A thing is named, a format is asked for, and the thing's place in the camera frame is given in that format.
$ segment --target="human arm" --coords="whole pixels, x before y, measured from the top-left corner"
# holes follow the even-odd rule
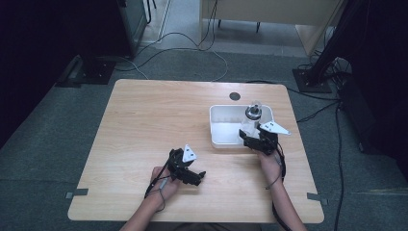
[[[154,167],[151,181],[159,174],[162,167]],[[169,176],[170,172],[166,168],[162,176]],[[144,201],[140,204],[137,211],[130,217],[130,219],[125,223],[125,225],[120,229],[121,231],[141,231],[144,230],[149,224],[150,220],[153,218],[157,211],[160,211],[165,206],[165,201],[170,199],[173,195],[177,193],[180,185],[180,181],[175,179],[174,181],[171,177],[167,178],[166,184],[160,190],[164,179],[159,180],[156,185],[151,190],[149,196],[147,196]]]
[[[259,151],[257,151],[257,154],[261,161],[262,171],[267,178],[277,214],[292,230],[306,230],[283,185],[281,167],[277,161],[277,159],[279,160],[279,154],[276,150],[270,155]]]

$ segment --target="white plastic container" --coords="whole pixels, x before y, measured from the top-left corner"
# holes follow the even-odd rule
[[[214,105],[210,108],[211,141],[215,148],[247,148],[239,131],[248,105]],[[272,109],[262,106],[260,123],[273,120]]]

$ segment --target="gray carpet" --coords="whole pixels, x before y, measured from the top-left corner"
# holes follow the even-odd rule
[[[143,63],[155,52],[147,49],[136,63]],[[219,55],[228,62],[228,73],[220,82],[266,80],[295,90],[292,69],[309,62],[265,55]],[[117,67],[132,66],[120,63]],[[225,64],[212,52],[168,51],[140,70],[155,80],[212,81],[224,73]],[[114,83],[121,78],[144,77],[135,70],[115,71],[107,86],[52,88],[15,131],[0,150],[0,230],[118,230],[123,225],[69,220],[70,200],[64,198],[66,192],[76,189]],[[335,93],[319,96],[335,97]],[[292,91],[290,97],[296,119],[330,103]],[[335,109],[332,106],[298,124],[318,192],[328,199],[328,205],[323,205],[324,222],[308,224],[310,230],[334,228],[341,188]],[[344,168],[339,230],[407,230],[407,182],[395,161],[362,154],[342,111],[339,120]],[[277,230],[277,226],[263,224],[263,230]]]

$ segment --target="cable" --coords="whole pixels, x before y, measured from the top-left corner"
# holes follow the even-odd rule
[[[120,56],[118,56],[118,57],[119,57],[120,59],[122,59],[122,60],[124,60],[124,61],[126,61],[126,62],[128,62],[128,63],[130,63],[130,64],[132,64],[132,65],[135,67],[135,69],[136,69],[140,74],[142,74],[142,75],[144,76],[144,78],[146,78],[146,80],[149,80],[149,78],[147,78],[147,76],[146,76],[143,72],[141,72],[141,71],[138,69],[138,67],[135,65],[135,63],[133,63],[132,61],[129,61],[129,60],[123,58],[123,57],[120,57]]]
[[[250,84],[250,83],[278,84],[278,83],[273,83],[273,82],[268,81],[268,80],[250,80],[250,81],[247,81],[246,83],[248,83],[248,84]],[[290,89],[290,88],[287,88],[287,89],[292,91],[292,92],[295,92],[295,93],[298,93],[298,94],[301,94],[303,96],[307,96],[307,97],[310,97],[310,98],[321,99],[321,100],[332,100],[332,101],[333,100],[336,100],[336,101],[339,100],[338,98],[322,98],[322,97],[317,97],[317,96],[313,96],[313,95],[310,95],[310,94],[305,94],[305,93],[302,93],[300,91],[293,90],[293,89]]]
[[[227,74],[227,72],[228,72],[228,63],[227,63],[227,61],[226,61],[224,58],[222,58],[216,51],[213,51],[213,52],[214,52],[214,54],[216,54],[218,57],[220,57],[221,59],[223,59],[224,62],[225,62],[225,72],[224,72],[220,77],[218,77],[218,78],[216,78],[216,79],[214,79],[214,80],[211,81],[211,82],[216,82],[216,81],[222,79],[222,78]]]
[[[137,57],[141,52],[143,52],[147,47],[149,47],[149,46],[151,46],[151,45],[153,45],[153,44],[159,42],[160,40],[162,40],[163,38],[165,38],[165,37],[167,37],[167,36],[169,36],[169,35],[181,35],[181,36],[183,36],[183,37],[189,39],[189,40],[194,44],[194,46],[195,46],[196,48],[177,47],[177,48],[169,48],[169,49],[166,49],[166,50],[162,50],[162,51],[158,52],[157,54],[153,55],[152,57],[150,57],[150,58],[149,58],[146,62],[144,62],[143,64],[140,64],[139,67],[144,66],[145,64],[147,64],[150,60],[152,60],[152,59],[153,59],[154,57],[156,57],[157,55],[159,55],[159,54],[161,54],[161,53],[163,53],[163,52],[169,51],[169,50],[207,51],[207,50],[211,49],[211,47],[212,47],[213,44],[214,44],[214,41],[216,40],[216,34],[215,34],[215,31],[214,31],[214,28],[215,28],[215,27],[214,27],[214,24],[215,24],[215,21],[216,21],[217,4],[218,4],[218,0],[216,0],[216,2],[214,3],[213,11],[211,12],[210,19],[209,19],[208,24],[207,24],[207,32],[206,32],[206,35],[205,35],[205,37],[204,37],[198,44],[195,43],[190,37],[186,36],[186,35],[183,34],[183,33],[168,33],[168,34],[162,36],[161,38],[157,39],[156,41],[154,41],[154,42],[148,44],[147,46],[143,47],[142,50],[136,55],[136,57]],[[211,44],[210,44],[209,47],[207,47],[206,49],[201,49],[199,46],[200,46],[201,43],[207,38],[207,36],[208,36],[208,34],[209,34],[209,32],[210,32],[210,24],[211,24],[211,21],[212,21],[212,20],[213,20],[213,30],[212,30],[212,32],[213,32],[213,40],[212,40],[212,42],[211,42]]]
[[[158,56],[159,54],[164,53],[164,52],[169,51],[169,50],[207,51],[207,50],[211,49],[211,47],[213,47],[214,42],[215,42],[215,40],[216,40],[216,34],[215,34],[215,29],[214,29],[215,26],[214,26],[214,25],[215,25],[215,21],[216,21],[217,3],[218,3],[218,1],[216,0],[216,2],[214,3],[213,10],[212,10],[211,15],[210,15],[210,19],[209,19],[208,24],[207,24],[207,32],[206,32],[206,35],[204,36],[204,38],[203,38],[198,44],[195,43],[194,40],[192,40],[190,37],[188,37],[187,35],[185,35],[185,34],[183,34],[183,33],[177,33],[177,32],[168,33],[168,34],[165,34],[164,36],[160,37],[160,38],[157,39],[156,41],[154,41],[154,42],[148,44],[147,46],[143,47],[142,50],[141,50],[140,52],[138,52],[138,54],[136,55],[136,57],[137,57],[141,52],[143,52],[147,47],[149,47],[149,46],[151,46],[151,45],[153,45],[153,44],[159,42],[160,40],[162,40],[162,39],[164,39],[165,37],[170,36],[170,35],[180,35],[180,36],[183,36],[183,37],[189,39],[189,40],[194,44],[194,46],[195,46],[196,48],[176,47],[176,48],[169,48],[169,49],[162,50],[162,51],[160,51],[160,52],[154,54],[154,55],[153,55],[152,57],[150,57],[149,59],[147,59],[144,63],[140,64],[140,65],[139,65],[139,68],[142,67],[142,66],[144,66],[144,65],[147,64],[148,62],[150,62],[153,58],[155,58],[155,57]],[[209,47],[207,47],[207,48],[205,48],[205,49],[201,49],[201,48],[200,48],[201,43],[202,43],[202,42],[207,38],[207,36],[209,35],[210,25],[211,25],[211,21],[212,21],[212,20],[213,20],[213,27],[212,27],[213,40],[212,40],[212,42],[211,42],[211,44],[210,44]],[[226,60],[225,60],[224,58],[222,58],[217,52],[215,52],[215,51],[213,51],[213,52],[214,52],[219,58],[221,58],[221,59],[224,60],[224,63],[225,63],[225,67],[226,67],[226,68],[225,68],[225,72],[224,72],[220,77],[218,77],[218,78],[212,80],[211,82],[215,82],[215,81],[220,80],[220,79],[223,78],[223,77],[227,74],[227,72],[228,72],[228,63],[226,62]],[[136,70],[137,70],[139,73],[141,73],[146,79],[148,79],[147,76],[146,76],[143,72],[141,72],[141,71],[139,70],[139,68],[138,68],[137,65],[135,65],[134,63],[132,63],[132,62],[130,62],[130,61],[128,61],[128,60],[125,60],[125,61],[131,63],[135,68],[131,68],[131,69],[119,69],[119,68],[115,68],[115,70],[118,70],[118,71],[131,71],[131,70],[136,69]]]
[[[337,104],[337,103],[339,103],[339,102],[336,101],[336,102],[331,103],[331,104],[329,104],[329,105],[327,105],[327,106],[324,106],[323,108],[321,108],[321,109],[318,110],[317,112],[315,112],[315,113],[313,113],[313,114],[311,114],[311,115],[308,115],[308,116],[306,116],[306,117],[304,117],[304,118],[298,120],[297,123],[309,121],[310,119],[314,118],[318,113],[321,113],[321,112],[324,111],[325,109],[328,109],[328,108],[330,108],[331,106],[333,106],[333,105],[335,105],[335,104]]]
[[[159,174],[156,176],[156,178],[154,178],[154,179],[150,182],[149,186],[147,187],[146,193],[144,194],[144,198],[146,198],[147,196],[150,195],[151,190],[153,189],[153,187],[156,185],[156,183],[157,183],[160,179],[162,179],[162,178],[160,178],[160,176],[163,174],[163,172],[165,171],[166,167],[168,166],[168,161],[171,159],[171,157],[172,157],[172,155],[171,155],[170,157],[168,157],[166,163],[163,165],[163,167],[162,167],[162,169],[160,170]]]
[[[339,199],[339,206],[337,207],[337,214],[336,214],[336,221],[334,225],[334,230],[337,231],[337,228],[339,226],[339,216],[340,216],[340,211],[342,209],[342,204],[343,204],[343,197],[344,197],[344,176],[343,176],[343,167],[342,167],[342,133],[340,130],[340,125],[339,125],[339,109],[341,107],[341,103],[336,108],[336,127],[337,127],[337,133],[339,136],[339,153],[338,153],[338,164],[339,164],[339,172],[340,172],[340,180],[341,180],[341,191],[340,191],[340,199]]]
[[[170,177],[170,175],[164,176],[164,177],[160,177],[159,180],[163,180],[163,179],[166,179],[166,178],[168,178],[168,177]]]
[[[149,196],[150,194],[153,194],[153,193],[157,193],[157,192],[159,192],[160,196],[162,197],[162,201],[163,201],[163,208],[156,211],[156,213],[159,213],[159,212],[163,211],[165,209],[165,207],[166,207],[166,200],[165,200],[165,197],[163,196],[162,190],[158,189],[158,190],[152,191],[147,196]]]
[[[368,27],[369,27],[370,5],[371,5],[371,0],[369,0],[368,5],[367,5],[367,14],[366,14],[366,22],[365,22],[366,25],[365,25],[365,27],[364,27],[363,37],[362,37],[361,41],[359,42],[360,44],[357,45],[357,47],[354,49],[354,51],[351,51],[351,52],[350,52],[349,54],[347,54],[347,55],[342,55],[342,57],[347,58],[347,57],[350,57],[350,56],[354,55],[354,54],[355,54],[356,52],[358,52],[358,51],[361,49],[361,47],[364,45],[364,41],[366,40],[367,33],[368,33]],[[324,65],[324,67],[323,67],[322,70],[320,71],[320,73],[319,73],[319,75],[318,75],[319,83],[320,83],[320,78],[321,78],[321,76],[327,71],[327,68],[329,68],[329,66],[330,66],[331,64],[333,64],[333,62],[328,62],[327,64]],[[310,62],[309,64],[303,64],[303,65],[307,65],[307,66],[313,67],[313,63],[312,63],[312,62]]]
[[[280,143],[277,143],[276,151],[278,152],[280,158],[281,158],[281,157],[285,158],[285,154],[283,153],[283,148],[282,148],[282,146],[281,146]],[[282,182],[285,180],[285,176],[286,176],[286,165],[285,165],[284,163],[285,163],[284,161],[282,161],[280,164],[279,164],[279,162],[278,162],[278,164],[279,164],[279,166],[280,166],[280,171],[281,171],[280,174],[279,174],[279,177],[280,177],[280,176],[282,177]],[[274,205],[273,201],[272,201],[272,213],[273,213],[273,215],[275,216],[276,221],[278,221],[278,223],[280,224],[280,226],[281,226],[285,231],[292,231],[292,229],[285,223],[285,221],[283,221],[283,220],[279,217],[278,212],[276,211],[276,208],[275,208],[275,205]]]

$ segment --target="human hand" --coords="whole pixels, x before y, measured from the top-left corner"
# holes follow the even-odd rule
[[[261,168],[268,180],[268,184],[282,181],[282,167],[280,163],[280,156],[277,151],[273,151],[270,155],[266,155],[261,151],[254,150],[261,161]]]
[[[163,167],[154,167],[151,175],[150,182],[152,182],[160,173]],[[174,196],[178,188],[180,186],[180,181],[178,179],[172,180],[171,177],[169,177],[170,171],[166,168],[162,175],[160,177],[164,177],[164,179],[159,180],[156,185],[153,187],[153,189],[150,191],[149,196],[147,198],[154,199],[159,205],[159,208],[162,208],[165,201],[170,199],[172,196]],[[167,179],[166,184],[160,189],[160,186],[162,185],[163,181]]]

